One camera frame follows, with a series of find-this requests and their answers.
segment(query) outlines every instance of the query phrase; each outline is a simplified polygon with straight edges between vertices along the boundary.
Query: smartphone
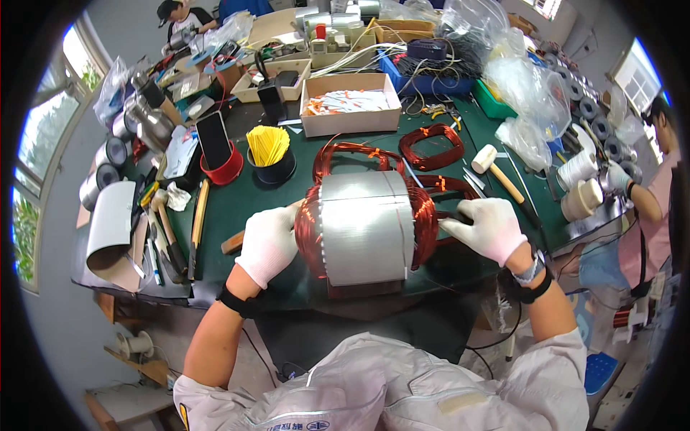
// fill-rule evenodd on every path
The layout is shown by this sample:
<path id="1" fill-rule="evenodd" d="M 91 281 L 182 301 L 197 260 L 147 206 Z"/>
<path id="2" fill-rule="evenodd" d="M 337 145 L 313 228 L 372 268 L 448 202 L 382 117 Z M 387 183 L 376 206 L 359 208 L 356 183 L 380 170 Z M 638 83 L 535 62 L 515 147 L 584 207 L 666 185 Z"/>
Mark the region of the smartphone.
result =
<path id="1" fill-rule="evenodd" d="M 199 119 L 197 121 L 197 133 L 208 168 L 216 170 L 223 166 L 230 158 L 232 151 L 220 111 Z"/>

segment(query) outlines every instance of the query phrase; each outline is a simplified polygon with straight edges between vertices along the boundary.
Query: black cap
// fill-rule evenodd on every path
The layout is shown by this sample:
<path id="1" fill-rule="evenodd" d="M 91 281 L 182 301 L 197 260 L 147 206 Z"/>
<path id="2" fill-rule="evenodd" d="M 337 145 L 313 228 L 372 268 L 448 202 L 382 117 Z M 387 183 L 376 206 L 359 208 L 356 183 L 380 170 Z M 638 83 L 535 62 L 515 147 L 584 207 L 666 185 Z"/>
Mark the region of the black cap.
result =
<path id="1" fill-rule="evenodd" d="M 161 3 L 160 6 L 158 6 L 158 11 L 156 11 L 158 17 L 161 20 L 161 22 L 158 24 L 158 28 L 163 27 L 166 24 L 166 22 L 168 22 L 170 13 L 173 10 L 176 10 L 180 5 L 181 3 L 175 0 L 163 0 L 163 3 Z"/>

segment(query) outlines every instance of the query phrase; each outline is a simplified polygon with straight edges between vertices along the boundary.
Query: green plastic bin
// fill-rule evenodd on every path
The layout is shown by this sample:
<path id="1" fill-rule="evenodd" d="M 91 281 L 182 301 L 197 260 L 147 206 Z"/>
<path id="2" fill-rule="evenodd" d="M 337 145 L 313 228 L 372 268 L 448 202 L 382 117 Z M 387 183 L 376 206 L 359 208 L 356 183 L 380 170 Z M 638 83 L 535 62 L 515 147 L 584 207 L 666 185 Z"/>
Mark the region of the green plastic bin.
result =
<path id="1" fill-rule="evenodd" d="M 516 118 L 518 116 L 510 106 L 497 101 L 481 79 L 475 82 L 472 87 L 472 93 L 488 118 L 503 120 L 508 117 Z"/>

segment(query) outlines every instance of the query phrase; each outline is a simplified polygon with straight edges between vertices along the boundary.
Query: hand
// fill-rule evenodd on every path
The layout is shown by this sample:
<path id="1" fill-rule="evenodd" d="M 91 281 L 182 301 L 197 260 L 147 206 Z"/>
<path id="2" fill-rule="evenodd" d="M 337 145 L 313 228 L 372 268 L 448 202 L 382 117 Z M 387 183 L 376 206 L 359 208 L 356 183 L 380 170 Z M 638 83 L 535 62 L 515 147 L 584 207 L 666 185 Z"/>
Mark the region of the hand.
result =
<path id="1" fill-rule="evenodd" d="M 520 232 L 513 206 L 505 199 L 463 200 L 457 210 L 474 220 L 472 226 L 454 219 L 439 220 L 441 229 L 503 267 L 527 237 Z"/>
<path id="2" fill-rule="evenodd" d="M 297 206 L 258 212 L 247 220 L 242 253 L 235 263 L 260 288 L 284 270 L 297 254 L 295 224 Z"/>
<path id="3" fill-rule="evenodd" d="M 618 163 L 609 160 L 609 187 L 624 192 L 627 190 L 630 181 L 632 181 L 630 175 Z"/>

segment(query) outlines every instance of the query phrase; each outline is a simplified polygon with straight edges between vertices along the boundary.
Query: person with cap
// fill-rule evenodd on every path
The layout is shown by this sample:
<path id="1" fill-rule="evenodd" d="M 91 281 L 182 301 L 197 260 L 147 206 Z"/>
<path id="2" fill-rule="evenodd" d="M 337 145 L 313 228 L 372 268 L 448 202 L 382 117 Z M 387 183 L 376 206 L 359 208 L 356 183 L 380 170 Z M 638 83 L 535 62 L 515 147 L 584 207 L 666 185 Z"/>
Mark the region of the person with cap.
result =
<path id="1" fill-rule="evenodd" d="M 254 313 L 251 299 L 297 254 L 292 228 L 298 209 L 275 208 L 247 220 L 242 252 L 192 338 L 173 388 L 186 429 L 585 429 L 587 349 L 571 302 L 540 254 L 532 253 L 510 202 L 463 200 L 457 209 L 473 225 L 444 219 L 440 227 L 507 267 L 516 299 L 527 304 L 536 344 L 501 381 L 365 332 L 344 339 L 303 375 L 261 397 L 228 390 L 244 319 Z"/>
<path id="2" fill-rule="evenodd" d="M 615 161 L 609 162 L 609 186 L 635 204 L 635 209 L 627 213 L 635 215 L 628 217 L 630 228 L 613 239 L 578 244 L 554 261 L 557 274 L 579 276 L 583 287 L 611 285 L 630 291 L 633 297 L 643 297 L 671 255 L 669 202 L 671 169 L 680 160 L 678 124 L 662 96 L 652 101 L 649 115 L 643 118 L 648 126 L 654 126 L 659 149 L 664 153 L 664 161 L 647 187 L 636 184 Z"/>
<path id="3" fill-rule="evenodd" d="M 157 14 L 161 20 L 158 28 L 163 27 L 168 22 L 170 23 L 168 26 L 168 43 L 161 52 L 168 51 L 170 38 L 174 33 L 184 28 L 195 28 L 197 33 L 205 33 L 218 26 L 218 22 L 204 9 L 190 8 L 184 2 L 178 0 L 163 0 L 160 6 L 158 6 Z"/>

